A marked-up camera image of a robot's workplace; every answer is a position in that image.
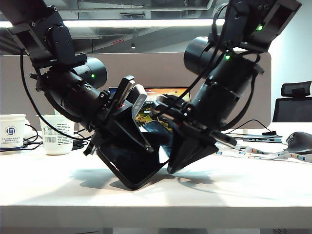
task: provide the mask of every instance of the ceiling light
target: ceiling light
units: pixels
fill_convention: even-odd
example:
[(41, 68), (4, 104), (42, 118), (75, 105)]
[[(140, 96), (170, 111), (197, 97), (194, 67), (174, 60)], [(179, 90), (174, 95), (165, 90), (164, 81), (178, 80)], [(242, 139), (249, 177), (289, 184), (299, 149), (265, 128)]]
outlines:
[[(108, 28), (148, 28), (148, 27), (183, 27), (211, 26), (212, 19), (132, 19), (132, 20), (64, 20), (71, 27), (108, 27)], [(217, 19), (217, 25), (223, 25), (224, 19)], [(8, 21), (0, 21), (0, 27), (11, 27)]]
[(8, 28), (11, 26), (12, 24), (9, 21), (0, 21), (0, 28)]

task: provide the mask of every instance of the white paper cup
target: white paper cup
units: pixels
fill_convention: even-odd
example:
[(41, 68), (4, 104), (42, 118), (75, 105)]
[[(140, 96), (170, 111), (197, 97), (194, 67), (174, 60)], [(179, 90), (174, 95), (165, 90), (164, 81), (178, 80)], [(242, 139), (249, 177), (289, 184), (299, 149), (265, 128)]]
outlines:
[[(62, 115), (43, 115), (45, 120), (61, 132), (72, 136), (74, 134), (74, 122)], [(43, 147), (47, 155), (64, 155), (71, 152), (73, 140), (57, 133), (40, 119), (43, 137)]]
[(24, 114), (0, 115), (1, 150), (23, 147), (25, 116)]

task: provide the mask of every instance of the barcode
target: barcode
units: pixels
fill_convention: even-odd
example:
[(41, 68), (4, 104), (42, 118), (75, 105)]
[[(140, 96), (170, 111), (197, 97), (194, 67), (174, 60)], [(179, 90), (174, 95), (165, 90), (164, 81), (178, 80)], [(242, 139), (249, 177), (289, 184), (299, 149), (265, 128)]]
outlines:
[(56, 141), (57, 141), (57, 138), (54, 136), (46, 136), (45, 137), (45, 142), (55, 143)]

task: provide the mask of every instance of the phone screen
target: phone screen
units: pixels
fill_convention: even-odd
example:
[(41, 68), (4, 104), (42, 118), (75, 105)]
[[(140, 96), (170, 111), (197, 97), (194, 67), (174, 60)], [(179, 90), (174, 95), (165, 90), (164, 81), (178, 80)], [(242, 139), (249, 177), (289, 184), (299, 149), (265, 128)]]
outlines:
[(148, 182), (168, 161), (160, 160), (160, 148), (167, 157), (172, 146), (172, 134), (161, 123), (149, 122), (140, 127), (144, 137), (154, 151), (147, 152), (131, 142), (113, 139), (100, 145), (97, 155), (105, 162), (120, 181), (129, 189), (135, 190)]

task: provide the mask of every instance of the gray partition wall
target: gray partition wall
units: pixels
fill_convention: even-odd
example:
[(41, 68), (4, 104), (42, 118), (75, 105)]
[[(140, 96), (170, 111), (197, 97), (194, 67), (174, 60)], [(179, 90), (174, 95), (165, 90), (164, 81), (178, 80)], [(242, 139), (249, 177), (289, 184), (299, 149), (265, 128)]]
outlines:
[[(89, 54), (100, 59), (107, 68), (108, 79), (102, 89), (118, 86), (126, 75), (136, 77), (135, 81), (143, 86), (189, 86), (196, 75), (184, 67), (183, 52), (177, 53), (131, 53), (131, 54)], [(250, 107), (239, 122), (256, 118), (268, 125), (271, 121), (271, 56), (262, 55), (260, 62), (264, 75), (256, 79), (255, 92)], [(20, 78), (20, 57), (0, 56), (0, 112), (1, 114), (26, 114), (26, 118), (39, 129), (39, 120), (33, 110)], [(24, 56), (24, 71), (28, 77), (33, 72), (31, 62)], [(192, 91), (193, 98), (203, 83), (203, 79)], [(43, 92), (35, 91), (36, 81), (27, 79), (30, 92), (43, 114), (52, 114), (53, 108), (45, 99)], [(248, 88), (229, 119), (233, 118), (245, 104), (250, 89)], [(260, 128), (257, 123), (246, 125), (247, 128)]]

